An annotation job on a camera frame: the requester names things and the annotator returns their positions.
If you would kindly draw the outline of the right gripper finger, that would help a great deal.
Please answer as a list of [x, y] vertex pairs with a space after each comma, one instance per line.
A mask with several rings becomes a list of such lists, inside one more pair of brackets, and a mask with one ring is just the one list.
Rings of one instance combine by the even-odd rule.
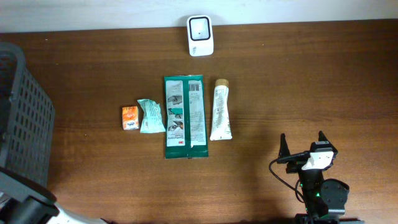
[[324, 135], [323, 131], [319, 131], [318, 132], [318, 141], [319, 142], [323, 142], [323, 141], [328, 141], [328, 139], [326, 138], [326, 136]]
[[285, 134], [282, 133], [280, 135], [280, 148], [279, 148], [279, 153], [278, 153], [278, 159], [285, 158], [287, 156], [290, 156], [290, 151], [289, 151], [289, 147], [287, 145]]

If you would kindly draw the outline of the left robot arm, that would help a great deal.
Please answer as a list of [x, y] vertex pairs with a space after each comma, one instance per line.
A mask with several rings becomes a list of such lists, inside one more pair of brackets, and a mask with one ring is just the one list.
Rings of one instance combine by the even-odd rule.
[[102, 218], [89, 218], [65, 210], [45, 187], [1, 168], [1, 223], [4, 224], [110, 224]]

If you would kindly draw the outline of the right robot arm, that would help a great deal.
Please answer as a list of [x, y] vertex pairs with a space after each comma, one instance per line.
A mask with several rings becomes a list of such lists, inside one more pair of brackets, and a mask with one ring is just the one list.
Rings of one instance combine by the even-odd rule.
[[363, 223], [355, 218], [342, 219], [345, 203], [348, 201], [349, 185], [337, 179], [325, 179], [323, 172], [333, 166], [338, 150], [326, 138], [318, 133], [318, 140], [311, 143], [310, 149], [292, 154], [285, 138], [280, 135], [280, 149], [277, 159], [269, 164], [285, 164], [286, 173], [298, 174], [298, 181], [291, 186], [275, 172], [273, 176], [295, 192], [299, 202], [305, 205], [305, 213], [298, 213], [294, 223]]

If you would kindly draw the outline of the green 3M package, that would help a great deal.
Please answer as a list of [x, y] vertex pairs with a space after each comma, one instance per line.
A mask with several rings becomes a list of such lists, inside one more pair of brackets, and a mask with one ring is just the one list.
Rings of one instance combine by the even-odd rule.
[[204, 86], [201, 75], [164, 78], [167, 112], [165, 158], [208, 157]]

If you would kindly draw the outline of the small orange box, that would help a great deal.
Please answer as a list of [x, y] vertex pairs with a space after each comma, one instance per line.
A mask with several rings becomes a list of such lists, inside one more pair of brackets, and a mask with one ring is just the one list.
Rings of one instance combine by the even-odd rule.
[[123, 130], [139, 129], [139, 110], [137, 106], [122, 107]]

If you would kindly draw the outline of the mint green packet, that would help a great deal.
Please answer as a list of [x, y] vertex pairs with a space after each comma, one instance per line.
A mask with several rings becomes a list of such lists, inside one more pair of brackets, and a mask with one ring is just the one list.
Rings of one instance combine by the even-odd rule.
[[144, 112], [140, 133], [152, 134], [165, 132], [160, 105], [150, 99], [140, 99], [137, 102]]

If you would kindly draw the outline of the white tube with gold cap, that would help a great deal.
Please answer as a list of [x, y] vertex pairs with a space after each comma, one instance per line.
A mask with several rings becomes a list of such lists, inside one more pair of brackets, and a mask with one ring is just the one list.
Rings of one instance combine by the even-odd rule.
[[211, 141], [230, 140], [233, 138], [229, 122], [228, 95], [229, 81], [227, 79], [215, 81]]

